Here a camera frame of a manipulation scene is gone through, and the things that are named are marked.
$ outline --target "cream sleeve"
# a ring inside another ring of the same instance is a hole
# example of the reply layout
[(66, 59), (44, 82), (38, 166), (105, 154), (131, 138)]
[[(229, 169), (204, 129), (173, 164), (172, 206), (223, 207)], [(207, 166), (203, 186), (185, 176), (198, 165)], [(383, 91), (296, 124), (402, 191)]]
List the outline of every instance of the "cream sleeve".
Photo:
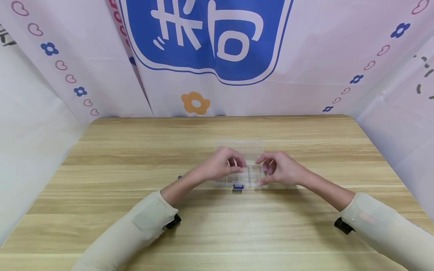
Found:
[(157, 239), (177, 212), (162, 198), (160, 191), (153, 192), (108, 228), (83, 253), (72, 271), (117, 270)]
[(434, 271), (434, 236), (394, 209), (358, 193), (340, 214), (377, 252), (410, 271)]

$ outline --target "hand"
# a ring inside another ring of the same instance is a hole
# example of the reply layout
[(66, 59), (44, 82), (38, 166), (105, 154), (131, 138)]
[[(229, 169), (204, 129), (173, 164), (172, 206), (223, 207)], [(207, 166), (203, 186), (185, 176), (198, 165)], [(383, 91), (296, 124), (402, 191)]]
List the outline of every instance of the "hand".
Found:
[(220, 147), (191, 171), (204, 182), (218, 180), (231, 173), (241, 173), (243, 167), (247, 167), (247, 163), (239, 152), (228, 147)]
[(259, 186), (269, 183), (282, 183), (288, 186), (302, 184), (303, 180), (313, 174), (282, 151), (264, 152), (256, 160), (256, 164), (262, 162), (262, 168), (267, 172), (267, 176), (259, 181)]

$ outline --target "wood grain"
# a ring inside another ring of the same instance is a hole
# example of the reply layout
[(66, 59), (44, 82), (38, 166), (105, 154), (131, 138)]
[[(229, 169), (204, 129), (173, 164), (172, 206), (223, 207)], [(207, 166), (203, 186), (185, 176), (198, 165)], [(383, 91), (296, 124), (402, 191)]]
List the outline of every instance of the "wood grain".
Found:
[[(434, 232), (380, 153), (347, 116), (106, 118), (92, 123), (0, 249), (0, 270), (70, 270), (143, 197), (214, 151), (260, 139), (309, 169), (395, 208)], [(338, 213), (301, 187), (197, 187), (183, 221), (126, 270), (403, 270), (333, 227)]]

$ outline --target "clear plastic organizer box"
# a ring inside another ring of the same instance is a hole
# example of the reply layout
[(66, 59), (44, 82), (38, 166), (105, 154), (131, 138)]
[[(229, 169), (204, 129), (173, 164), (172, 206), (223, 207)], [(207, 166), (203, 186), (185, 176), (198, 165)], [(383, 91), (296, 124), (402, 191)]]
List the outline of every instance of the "clear plastic organizer box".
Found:
[(243, 173), (234, 173), (214, 181), (214, 186), (233, 187), (258, 187), (259, 180), (264, 176), (262, 164), (256, 165), (256, 159), (264, 152), (262, 140), (217, 140), (218, 147), (229, 147), (241, 153), (247, 162), (247, 168)]

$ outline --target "white fabric backdrop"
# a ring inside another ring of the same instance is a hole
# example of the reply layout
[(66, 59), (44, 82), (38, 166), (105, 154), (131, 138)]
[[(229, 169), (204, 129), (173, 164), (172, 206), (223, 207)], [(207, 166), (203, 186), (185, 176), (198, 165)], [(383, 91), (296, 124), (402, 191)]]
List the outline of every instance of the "white fabric backdrop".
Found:
[(2, 1), (21, 49), (83, 127), (99, 117), (150, 117), (105, 1)]
[(0, 245), (83, 132), (6, 33), (0, 26)]
[(5, 27), (82, 124), (152, 116), (140, 84), (157, 117), (343, 113), (434, 16), (429, 0), (2, 4)]
[(391, 78), (387, 87), (357, 119), (434, 219), (433, 115), (434, 37)]

